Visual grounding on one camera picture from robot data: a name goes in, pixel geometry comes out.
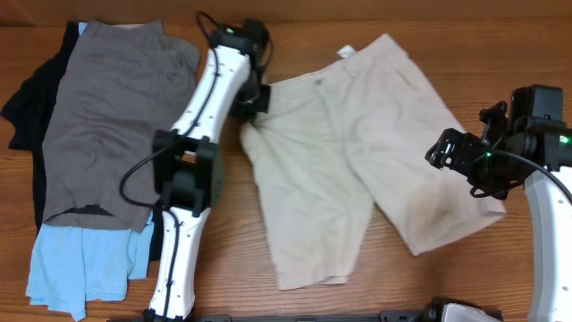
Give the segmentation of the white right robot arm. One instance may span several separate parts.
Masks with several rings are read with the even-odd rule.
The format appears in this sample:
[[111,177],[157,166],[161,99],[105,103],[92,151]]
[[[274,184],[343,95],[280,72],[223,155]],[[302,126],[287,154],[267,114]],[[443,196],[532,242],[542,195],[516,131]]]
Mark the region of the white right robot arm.
[[529,321],[571,319],[571,130],[520,132],[487,146],[471,133],[443,131],[425,154],[435,168],[463,174],[475,198],[505,199],[523,186],[534,242]]

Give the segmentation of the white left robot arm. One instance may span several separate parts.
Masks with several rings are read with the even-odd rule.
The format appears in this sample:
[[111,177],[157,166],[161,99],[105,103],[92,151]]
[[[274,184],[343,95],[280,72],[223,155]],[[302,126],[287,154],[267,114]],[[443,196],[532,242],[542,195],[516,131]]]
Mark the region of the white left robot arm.
[[191,321],[196,302],[195,269],[201,234],[222,197],[219,139],[227,117],[242,122],[268,109],[271,88],[263,83],[273,42],[261,21],[223,25],[209,37],[206,68],[181,117],[152,142],[155,213],[163,242],[154,295],[144,321]]

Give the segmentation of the beige khaki shorts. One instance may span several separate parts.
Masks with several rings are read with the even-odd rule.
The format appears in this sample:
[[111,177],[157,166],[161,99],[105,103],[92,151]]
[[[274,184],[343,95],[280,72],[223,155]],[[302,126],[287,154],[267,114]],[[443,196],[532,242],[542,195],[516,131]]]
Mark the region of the beige khaki shorts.
[[240,133],[257,184],[277,284],[343,284],[374,208],[413,255],[505,216],[425,153],[459,122],[389,35],[322,70],[271,87]]

